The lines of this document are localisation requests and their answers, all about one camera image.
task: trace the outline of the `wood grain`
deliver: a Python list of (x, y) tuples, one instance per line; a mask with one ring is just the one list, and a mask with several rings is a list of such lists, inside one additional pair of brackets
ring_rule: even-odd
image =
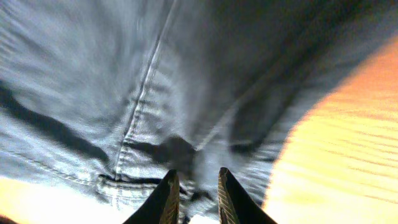
[(398, 223), (398, 37), (292, 130), (264, 210), (278, 223)]

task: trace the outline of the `light brown wood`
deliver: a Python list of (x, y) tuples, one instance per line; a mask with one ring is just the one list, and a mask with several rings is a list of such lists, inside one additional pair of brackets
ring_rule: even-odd
[(398, 223), (398, 38), (292, 130), (264, 210), (278, 223)]

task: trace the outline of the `dark denim jeans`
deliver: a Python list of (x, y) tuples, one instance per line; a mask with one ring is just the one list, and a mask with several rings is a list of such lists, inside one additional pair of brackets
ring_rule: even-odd
[(290, 128), (398, 28), (393, 1), (1, 1), (0, 176), (126, 218), (169, 169), (217, 219), (262, 203)]

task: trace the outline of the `denim fabric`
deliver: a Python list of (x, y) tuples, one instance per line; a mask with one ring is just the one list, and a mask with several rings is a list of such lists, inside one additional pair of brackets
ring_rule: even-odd
[(393, 1), (1, 1), (0, 176), (128, 217), (169, 169), (217, 219), (262, 203), (291, 127), (398, 30)]

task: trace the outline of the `clothing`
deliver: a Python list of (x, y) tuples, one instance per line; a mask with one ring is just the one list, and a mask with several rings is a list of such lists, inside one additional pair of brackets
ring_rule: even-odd
[(218, 218), (258, 204), (290, 128), (397, 32), (391, 1), (2, 1), (0, 176), (128, 217), (169, 169)]

